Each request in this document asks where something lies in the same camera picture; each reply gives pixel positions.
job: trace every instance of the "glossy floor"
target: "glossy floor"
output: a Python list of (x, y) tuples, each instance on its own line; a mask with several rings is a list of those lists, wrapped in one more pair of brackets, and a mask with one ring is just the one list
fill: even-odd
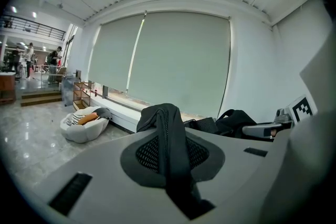
[(18, 91), (25, 92), (36, 91), (39, 89), (45, 89), (48, 91), (58, 89), (58, 83), (48, 84), (48, 77), (49, 74), (39, 72), (32, 73), (29, 79), (22, 78), (17, 81), (15, 88)]
[(20, 107), (19, 100), (0, 106), (2, 161), (15, 180), (34, 188), (80, 152), (128, 133), (108, 124), (94, 141), (77, 144), (60, 133), (60, 120), (73, 112), (62, 102)]

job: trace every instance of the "white pouf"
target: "white pouf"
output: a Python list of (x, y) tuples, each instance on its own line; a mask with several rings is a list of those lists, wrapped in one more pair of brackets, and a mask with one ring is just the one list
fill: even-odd
[[(85, 109), (77, 110), (74, 114), (88, 115), (98, 108), (100, 108), (100, 106), (89, 106)], [(76, 143), (85, 143), (87, 141), (96, 139), (101, 134), (101, 132), (105, 130), (107, 124), (109, 123), (108, 119), (100, 118), (98, 120), (90, 121), (85, 125), (69, 126), (66, 122), (67, 119), (71, 117), (71, 115), (72, 114), (68, 114), (64, 119), (61, 120), (61, 133), (66, 139), (75, 141)]]

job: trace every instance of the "white wall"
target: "white wall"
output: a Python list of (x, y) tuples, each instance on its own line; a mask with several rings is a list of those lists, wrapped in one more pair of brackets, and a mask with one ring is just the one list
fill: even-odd
[[(323, 0), (309, 0), (274, 27), (277, 37), (278, 105), (311, 95), (299, 73), (318, 52), (331, 31), (332, 22)], [(313, 112), (317, 111), (312, 103)]]
[(66, 31), (66, 33), (64, 35), (64, 41), (63, 41), (63, 44), (62, 44), (62, 56), (63, 56), (63, 58), (61, 59), (61, 64), (62, 65), (63, 65), (64, 60), (65, 60), (64, 59), (64, 57), (65, 57), (65, 55), (64, 55), (64, 53), (65, 53), (65, 47), (67, 45), (67, 41), (69, 39), (69, 35), (70, 35), (70, 31), (72, 29), (72, 26), (73, 26), (73, 24), (69, 24), (68, 29), (67, 29), (67, 31)]
[[(111, 13), (96, 18), (83, 28), (81, 41), (74, 43), (70, 52), (69, 72), (79, 69), (82, 71), (82, 80), (87, 80), (94, 37), (102, 23), (140, 14), (145, 10), (189, 10), (231, 17), (231, 64), (220, 114), (228, 109), (242, 109), (256, 122), (274, 119), (278, 109), (275, 101), (276, 45), (270, 27), (262, 22), (267, 21), (266, 14), (260, 14), (257, 9), (256, 14), (253, 10), (240, 9), (247, 8), (245, 3), (236, 8), (236, 3), (233, 5), (226, 0), (151, 0), (148, 3), (145, 0), (142, 3), (139, 3), (139, 0), (132, 1), (134, 5), (128, 1), (128, 5), (123, 4), (125, 7), (115, 8)], [(104, 70), (103, 63), (101, 64), (102, 72), (108, 72)]]
[(229, 75), (220, 111), (244, 110), (256, 122), (274, 120), (276, 45), (269, 26), (248, 16), (231, 23)]
[(70, 22), (68, 20), (60, 19), (60, 18), (54, 17), (52, 15), (49, 15), (43, 12), (37, 13), (37, 18), (35, 19), (35, 22), (39, 24), (51, 26), (53, 28), (57, 28), (62, 31), (67, 31), (70, 25)]

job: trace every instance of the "window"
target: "window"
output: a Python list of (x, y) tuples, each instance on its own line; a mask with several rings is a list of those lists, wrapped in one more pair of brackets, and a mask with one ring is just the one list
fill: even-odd
[(64, 67), (68, 66), (68, 58), (69, 58), (69, 55), (70, 55), (72, 42), (74, 40), (77, 29), (78, 29), (78, 26), (73, 25), (71, 30), (70, 30), (69, 38), (68, 38), (67, 44), (65, 45), (65, 49), (64, 49), (64, 53), (63, 53), (63, 66)]
[[(227, 19), (188, 12), (136, 15), (101, 27), (89, 79), (110, 87), (105, 97), (127, 106), (173, 103), (185, 113), (217, 117), (229, 53)], [(102, 72), (102, 65), (109, 71)]]
[(95, 93), (95, 91), (97, 90), (97, 94), (102, 96), (103, 95), (103, 85), (94, 82), (94, 85), (92, 86), (92, 92)]

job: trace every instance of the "railing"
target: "railing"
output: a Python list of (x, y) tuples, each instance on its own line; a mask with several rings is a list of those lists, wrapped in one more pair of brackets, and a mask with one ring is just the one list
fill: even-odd
[(63, 40), (65, 34), (65, 32), (62, 30), (39, 24), (31, 20), (8, 15), (1, 16), (0, 28), (17, 29), (28, 33), (39, 34), (60, 40)]

